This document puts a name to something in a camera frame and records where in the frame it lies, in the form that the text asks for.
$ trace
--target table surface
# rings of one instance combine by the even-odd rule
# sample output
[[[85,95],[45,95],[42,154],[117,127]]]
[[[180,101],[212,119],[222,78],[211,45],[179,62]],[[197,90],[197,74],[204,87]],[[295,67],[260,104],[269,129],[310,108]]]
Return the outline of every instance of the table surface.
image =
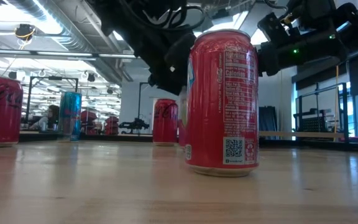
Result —
[[[358,154],[263,149],[222,178],[175,147],[22,143],[0,148],[0,223],[358,223]]]

